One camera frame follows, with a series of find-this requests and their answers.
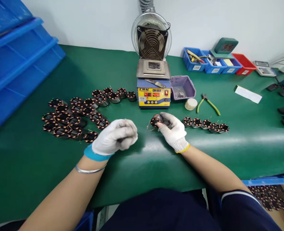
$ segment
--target silver bracelet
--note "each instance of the silver bracelet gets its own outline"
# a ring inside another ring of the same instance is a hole
[[[102,169],[104,169],[106,167],[103,166],[102,168],[99,168],[97,170],[92,170],[92,171],[87,171],[87,170],[82,170],[78,167],[78,165],[75,166],[75,169],[79,172],[79,173],[84,173],[84,174],[90,174],[90,173],[96,173],[96,172],[100,172]]]

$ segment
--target dark blue sleeve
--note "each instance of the dark blue sleeve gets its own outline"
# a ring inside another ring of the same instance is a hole
[[[224,230],[281,230],[258,200],[246,191],[225,192],[221,203]]]

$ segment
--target gloved hand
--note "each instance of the gloved hand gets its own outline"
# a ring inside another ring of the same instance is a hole
[[[166,126],[165,124],[157,123],[158,131],[163,134],[166,142],[174,148],[176,153],[186,151],[189,148],[189,143],[185,139],[187,132],[184,124],[169,113],[160,112],[160,115],[164,120],[169,121],[170,125]]]
[[[85,149],[84,155],[96,161],[108,160],[116,151],[128,149],[137,139],[137,128],[131,120],[114,120]]]

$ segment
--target purple plastic tray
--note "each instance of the purple plastic tray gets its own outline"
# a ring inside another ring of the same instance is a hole
[[[195,97],[196,90],[188,75],[172,76],[171,86],[174,100]]]

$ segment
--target red plastic bin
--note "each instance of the red plastic bin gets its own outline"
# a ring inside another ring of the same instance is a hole
[[[243,54],[232,53],[238,62],[242,65],[235,74],[237,75],[249,75],[252,71],[256,70],[256,66],[250,62],[250,60]]]

